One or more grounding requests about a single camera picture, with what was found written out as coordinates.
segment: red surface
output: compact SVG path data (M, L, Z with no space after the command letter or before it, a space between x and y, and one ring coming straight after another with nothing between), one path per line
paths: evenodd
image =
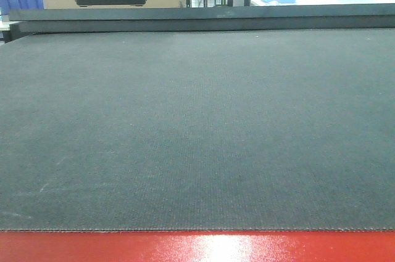
M395 232L0 232L1 262L395 261Z

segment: dark gray felt mat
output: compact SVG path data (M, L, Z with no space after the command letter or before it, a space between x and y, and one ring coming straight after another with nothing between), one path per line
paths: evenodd
M395 30L0 47L0 230L395 229Z

